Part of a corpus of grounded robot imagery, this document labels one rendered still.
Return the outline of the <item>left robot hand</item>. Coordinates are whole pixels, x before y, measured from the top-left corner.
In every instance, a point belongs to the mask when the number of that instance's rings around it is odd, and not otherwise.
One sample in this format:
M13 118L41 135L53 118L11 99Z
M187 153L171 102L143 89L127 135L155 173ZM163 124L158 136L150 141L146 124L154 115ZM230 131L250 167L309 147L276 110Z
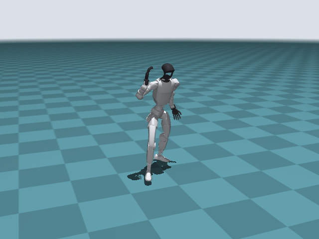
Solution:
M173 114L174 120L175 120L175 118L176 118L176 120L177 120L178 115L179 115L179 113L181 114L181 112L180 112L179 110L177 110L177 109L176 109L175 104L173 104L173 105L174 105L174 108L173 108L173 109L171 109L171 110L172 110L172 114ZM178 112L179 112L179 113L178 113ZM177 116L177 117L176 117L176 116ZM180 115L179 115L179 118L180 118ZM179 120L179 118L178 118L178 120Z

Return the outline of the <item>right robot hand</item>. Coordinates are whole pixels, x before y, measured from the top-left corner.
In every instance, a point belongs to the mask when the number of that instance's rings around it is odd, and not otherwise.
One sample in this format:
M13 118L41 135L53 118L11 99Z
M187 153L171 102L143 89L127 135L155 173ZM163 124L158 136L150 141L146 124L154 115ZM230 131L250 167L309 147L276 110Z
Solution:
M149 67L148 70L147 70L147 72L146 72L146 75L145 75L144 81L145 81L145 85L146 85L146 86L149 84L148 77L149 77L149 72L150 72L151 69L153 69L153 67Z

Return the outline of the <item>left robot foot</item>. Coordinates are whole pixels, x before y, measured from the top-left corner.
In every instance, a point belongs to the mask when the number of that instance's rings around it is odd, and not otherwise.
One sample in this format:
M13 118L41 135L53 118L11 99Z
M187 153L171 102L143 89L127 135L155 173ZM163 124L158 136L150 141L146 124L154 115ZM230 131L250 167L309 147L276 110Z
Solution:
M163 155L161 157L158 156L158 154L154 155L154 159L161 160L161 161L164 161L164 162L169 162L170 161L169 159L165 158Z

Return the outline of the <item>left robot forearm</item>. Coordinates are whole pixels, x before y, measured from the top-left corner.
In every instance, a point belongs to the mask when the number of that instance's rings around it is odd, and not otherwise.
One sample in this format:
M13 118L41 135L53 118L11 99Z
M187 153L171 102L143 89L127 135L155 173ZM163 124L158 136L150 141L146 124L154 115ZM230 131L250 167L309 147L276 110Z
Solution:
M173 109L174 108L174 103L173 103L173 99L174 99L174 96L170 99L170 101L169 101L169 103L168 103L168 105L171 107L171 109Z

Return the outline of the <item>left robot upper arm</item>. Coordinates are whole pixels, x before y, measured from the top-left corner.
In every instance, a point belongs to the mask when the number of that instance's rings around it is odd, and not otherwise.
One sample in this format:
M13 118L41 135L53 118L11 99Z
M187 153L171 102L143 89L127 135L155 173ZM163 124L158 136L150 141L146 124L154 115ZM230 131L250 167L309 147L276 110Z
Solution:
M175 94L174 91L176 90L176 88L180 85L179 81L176 78L173 79L173 80L175 82L175 86L174 86L174 90L173 90L171 98L174 96L174 94Z

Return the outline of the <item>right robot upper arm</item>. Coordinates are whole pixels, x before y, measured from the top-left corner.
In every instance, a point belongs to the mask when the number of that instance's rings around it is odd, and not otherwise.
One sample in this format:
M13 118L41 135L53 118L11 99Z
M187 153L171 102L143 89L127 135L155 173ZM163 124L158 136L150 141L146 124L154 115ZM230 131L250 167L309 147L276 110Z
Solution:
M155 90L158 87L158 82L157 81L153 81L153 82L149 82L149 85L146 89L146 91L144 92L144 94L141 96L138 93L136 94L136 97L141 100L144 98L144 95L146 95L147 93L149 93L151 90Z

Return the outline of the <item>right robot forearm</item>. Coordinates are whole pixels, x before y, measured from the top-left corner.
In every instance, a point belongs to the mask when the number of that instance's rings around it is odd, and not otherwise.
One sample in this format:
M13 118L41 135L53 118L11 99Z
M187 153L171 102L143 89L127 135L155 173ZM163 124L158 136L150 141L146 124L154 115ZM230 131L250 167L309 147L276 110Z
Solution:
M148 84L148 85L149 85L149 84ZM146 91L148 85L146 86L146 85L145 85L145 81L144 81L143 85L142 85L141 88L137 91L137 93L142 96L142 95L144 94L144 92ZM136 94L137 94L137 93L136 93Z

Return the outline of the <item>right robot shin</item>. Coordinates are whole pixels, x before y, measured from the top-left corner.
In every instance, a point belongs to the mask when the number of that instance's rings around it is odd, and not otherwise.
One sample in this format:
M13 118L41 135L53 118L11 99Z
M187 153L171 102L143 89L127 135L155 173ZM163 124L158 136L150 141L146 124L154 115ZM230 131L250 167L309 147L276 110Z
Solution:
M151 172L151 164L154 157L154 150L153 147L148 144L147 148L147 172Z

